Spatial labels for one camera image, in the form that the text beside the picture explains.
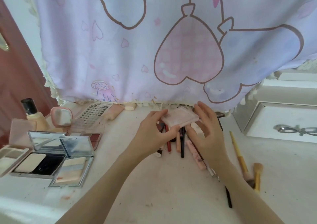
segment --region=white drawer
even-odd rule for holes
[[[277,125],[299,129],[317,128],[317,107],[261,102],[243,132],[252,137],[317,143],[317,136],[300,136],[298,132],[280,133],[277,131]]]

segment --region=person's left hand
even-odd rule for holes
[[[145,158],[155,153],[166,142],[177,136],[180,126],[173,126],[166,133],[160,133],[156,127],[156,122],[158,122],[162,116],[166,115],[167,112],[168,110],[151,111],[147,115],[140,123],[135,137],[127,148],[130,154]]]

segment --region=gold door handle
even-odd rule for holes
[[[4,51],[10,50],[9,45],[7,44],[7,42],[5,41],[1,33],[0,33],[0,48]]]

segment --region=forearm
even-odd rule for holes
[[[282,220],[244,181],[230,161],[220,167],[217,174],[228,188],[233,207],[245,224],[283,224]]]
[[[56,224],[102,224],[122,185],[141,162],[124,151],[103,177]]]

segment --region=desk surface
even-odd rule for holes
[[[83,188],[48,188],[50,180],[0,178],[0,211],[30,223],[54,223],[109,169],[134,137],[151,109],[123,111],[109,121]],[[239,169],[231,130],[249,170],[264,165],[261,197],[287,224],[315,223],[317,213],[317,146],[312,143],[246,137],[232,116],[221,118],[229,158]],[[224,185],[200,171],[189,150],[180,158],[163,150],[143,160],[124,183],[105,223],[230,223],[240,224],[228,207]]]

